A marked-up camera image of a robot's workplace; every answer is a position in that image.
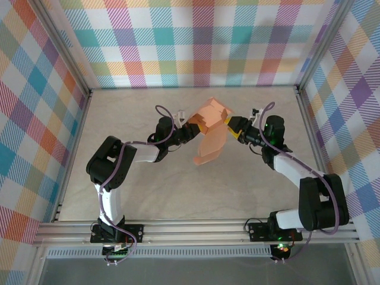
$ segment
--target plaid wall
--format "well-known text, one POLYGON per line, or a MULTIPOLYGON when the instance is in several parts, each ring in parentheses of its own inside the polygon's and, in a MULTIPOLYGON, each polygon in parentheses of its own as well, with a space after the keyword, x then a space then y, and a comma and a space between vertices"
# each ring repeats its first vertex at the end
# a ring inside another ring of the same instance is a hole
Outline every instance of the plaid wall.
POLYGON ((330 172, 380 284, 380 1, 356 0, 306 88, 330 172))
POLYGON ((0 1, 0 284, 19 284, 48 221, 84 96, 27 0, 0 1))
POLYGON ((293 85, 338 0, 44 2, 90 85, 115 88, 293 85))

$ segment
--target black mounting bracket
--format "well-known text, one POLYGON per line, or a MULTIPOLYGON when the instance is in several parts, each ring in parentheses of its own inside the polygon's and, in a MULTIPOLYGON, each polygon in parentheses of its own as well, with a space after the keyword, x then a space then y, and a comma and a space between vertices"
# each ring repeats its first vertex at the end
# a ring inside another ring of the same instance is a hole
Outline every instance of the black mounting bracket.
POLYGON ((273 236, 267 223, 249 223, 249 240, 251 242, 300 242, 302 234, 296 229, 278 230, 273 236))
MULTIPOLYGON (((137 240, 137 243, 143 242, 144 225, 143 224, 123 224, 120 228, 132 233, 137 240)), ((120 243, 127 242, 132 243, 133 239, 130 236, 123 235, 123 240, 115 240, 115 237, 105 231, 99 224, 95 224, 91 229, 90 243, 120 243)))

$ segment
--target black joint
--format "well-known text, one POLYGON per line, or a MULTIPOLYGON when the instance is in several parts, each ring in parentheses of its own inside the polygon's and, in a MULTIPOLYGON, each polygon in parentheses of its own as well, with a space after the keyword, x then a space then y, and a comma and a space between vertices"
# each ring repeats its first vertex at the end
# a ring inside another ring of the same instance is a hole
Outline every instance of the black joint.
POLYGON ((87 163, 85 171, 90 175, 90 179, 95 184, 103 184, 106 179, 115 170, 119 159, 121 163, 114 177, 104 186, 104 189, 109 192, 121 185, 124 181, 129 168, 131 167, 133 158, 137 149, 131 145, 126 145, 122 157, 120 151, 122 143, 119 139, 109 136, 105 139, 102 145, 95 152, 94 156, 87 163))
MULTIPOLYGON (((339 225, 349 222, 349 211, 341 179, 336 174, 324 175, 337 200, 339 225)), ((334 227, 335 211, 333 202, 325 185, 319 178, 303 178, 299 188, 299 217, 304 228, 308 231, 334 227), (321 201, 319 195, 328 197, 321 201)))

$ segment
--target metal rail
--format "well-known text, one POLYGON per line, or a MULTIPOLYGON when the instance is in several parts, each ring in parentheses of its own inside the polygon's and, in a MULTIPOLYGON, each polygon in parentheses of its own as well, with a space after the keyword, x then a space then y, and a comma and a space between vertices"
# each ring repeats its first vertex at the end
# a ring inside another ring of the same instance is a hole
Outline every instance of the metal rail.
MULTIPOLYGON (((144 224, 144 237, 139 246, 188 246, 188 245, 252 245, 276 244, 277 242, 250 242, 249 235, 243 230, 246 220, 133 220, 130 224, 144 224)), ((81 245, 90 244, 92 221, 43 223, 34 241, 34 246, 81 245)), ((308 232, 303 232, 305 243, 308 232)), ((341 226, 333 236, 320 231, 313 232, 311 243, 356 243, 359 241, 352 222, 341 226)))

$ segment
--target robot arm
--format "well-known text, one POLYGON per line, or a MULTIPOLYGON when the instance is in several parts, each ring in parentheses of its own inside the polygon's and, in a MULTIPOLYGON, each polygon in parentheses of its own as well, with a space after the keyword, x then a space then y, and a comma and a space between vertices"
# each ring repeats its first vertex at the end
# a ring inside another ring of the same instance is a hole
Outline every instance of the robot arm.
MULTIPOLYGON (((172 120, 162 117, 156 126, 156 132, 148 138, 148 143, 159 142, 168 137, 172 129, 172 120)), ((98 224, 112 242, 118 243, 125 240, 125 235, 113 227, 113 224, 123 228, 125 218, 121 213, 120 188, 133 162, 159 162, 167 154, 169 147, 186 144, 199 134, 198 125, 185 123, 181 128, 175 128, 170 138, 161 144, 152 145, 141 142, 132 142, 125 146, 120 156, 123 143, 121 140, 109 136, 95 152, 87 164, 86 172, 95 184, 98 198, 102 201, 104 212, 100 211, 98 224), (118 160, 120 166, 114 177, 100 189, 111 173, 115 170, 118 160)))
MULTIPOLYGON (((230 132, 242 144, 260 146, 262 159, 270 168, 281 173, 299 188, 299 208, 294 210, 276 211, 270 214, 268 225, 271 235, 276 236, 282 230, 301 229, 308 231, 334 227, 335 211, 331 197, 325 185, 313 173, 306 170, 298 162, 283 153, 269 147, 262 139, 260 131, 250 120, 244 117, 231 117, 227 121, 230 132)), ((279 116, 269 116, 265 123, 263 134, 267 141, 282 150, 292 152, 284 144, 284 119, 279 116)), ((349 212, 343 191, 341 179, 336 174, 323 176, 332 189, 338 205, 339 225, 349 222, 349 212)))

